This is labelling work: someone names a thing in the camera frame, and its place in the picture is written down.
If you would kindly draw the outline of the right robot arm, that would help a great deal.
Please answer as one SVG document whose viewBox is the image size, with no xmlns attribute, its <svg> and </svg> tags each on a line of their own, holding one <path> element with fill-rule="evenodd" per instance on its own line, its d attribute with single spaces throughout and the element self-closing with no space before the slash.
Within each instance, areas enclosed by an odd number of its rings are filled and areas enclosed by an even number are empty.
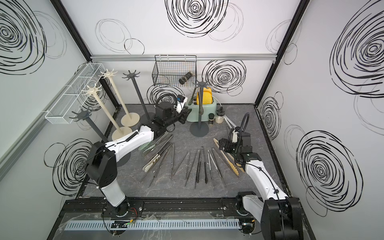
<svg viewBox="0 0 384 240">
<path fill-rule="evenodd" d="M 231 127 L 229 136 L 217 141 L 223 156 L 231 156 L 233 164 L 239 166 L 254 182 L 259 195 L 252 192 L 238 193 L 238 211 L 251 214 L 260 229 L 250 233 L 262 234 L 265 240 L 302 240 L 304 228 L 302 209 L 298 198 L 289 197 L 275 183 L 265 165 L 253 151 L 251 135 L 246 132 L 250 114 L 246 113 L 240 126 L 224 117 Z"/>
</svg>

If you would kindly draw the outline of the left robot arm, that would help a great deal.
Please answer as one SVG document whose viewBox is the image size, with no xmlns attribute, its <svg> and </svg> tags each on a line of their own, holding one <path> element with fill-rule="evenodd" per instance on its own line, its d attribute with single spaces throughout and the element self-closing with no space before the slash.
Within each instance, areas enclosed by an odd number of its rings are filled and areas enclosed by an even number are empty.
<svg viewBox="0 0 384 240">
<path fill-rule="evenodd" d="M 130 204 L 117 180 L 117 162 L 138 147 L 159 138 L 169 126 L 176 122 L 181 124 L 186 122 L 192 109 L 185 107 L 184 102 L 179 100 L 176 102 L 176 105 L 169 102 L 156 103 L 155 117 L 140 125 L 136 131 L 115 141 L 105 144 L 96 142 L 92 145 L 90 156 L 86 161 L 86 173 L 115 209 L 118 217 L 127 215 Z"/>
</svg>

